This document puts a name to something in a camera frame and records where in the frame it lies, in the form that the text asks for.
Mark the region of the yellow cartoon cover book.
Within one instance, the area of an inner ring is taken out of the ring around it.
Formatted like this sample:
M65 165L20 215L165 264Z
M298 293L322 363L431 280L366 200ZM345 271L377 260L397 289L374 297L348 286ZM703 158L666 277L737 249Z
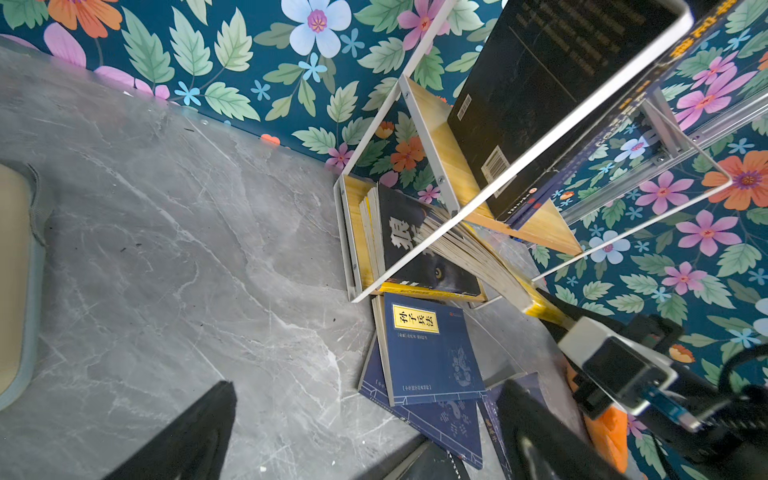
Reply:
M436 238L429 249L478 277L522 313L566 330L575 324L537 290L530 278L462 222Z

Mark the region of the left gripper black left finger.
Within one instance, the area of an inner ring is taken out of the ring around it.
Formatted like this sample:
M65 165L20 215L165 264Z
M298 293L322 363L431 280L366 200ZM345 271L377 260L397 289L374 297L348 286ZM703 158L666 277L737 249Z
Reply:
M106 477L218 479L236 417L234 384L219 381Z

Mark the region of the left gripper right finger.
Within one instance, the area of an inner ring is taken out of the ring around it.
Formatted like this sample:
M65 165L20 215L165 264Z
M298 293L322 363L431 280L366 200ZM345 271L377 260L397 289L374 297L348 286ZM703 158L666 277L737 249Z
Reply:
M514 479L624 477L517 382L502 384L497 407Z

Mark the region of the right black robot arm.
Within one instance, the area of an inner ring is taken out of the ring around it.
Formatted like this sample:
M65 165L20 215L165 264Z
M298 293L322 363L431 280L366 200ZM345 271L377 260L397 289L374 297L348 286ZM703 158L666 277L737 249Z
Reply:
M675 453L709 479L767 477L767 388L734 387L736 368L767 357L765 344L731 357L715 382L691 372L677 361L677 379L666 390L668 399L693 416L690 428L665 408L650 406L639 416L659 447Z

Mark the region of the black wolf cover book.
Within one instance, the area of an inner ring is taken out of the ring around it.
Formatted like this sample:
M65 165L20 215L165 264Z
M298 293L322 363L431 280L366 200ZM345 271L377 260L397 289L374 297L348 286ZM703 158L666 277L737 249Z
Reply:
M431 210L384 185L371 188L359 207L366 247L376 276L385 273L419 245L419 229ZM429 248L399 269L380 290L419 298L470 302L486 299L474 275Z

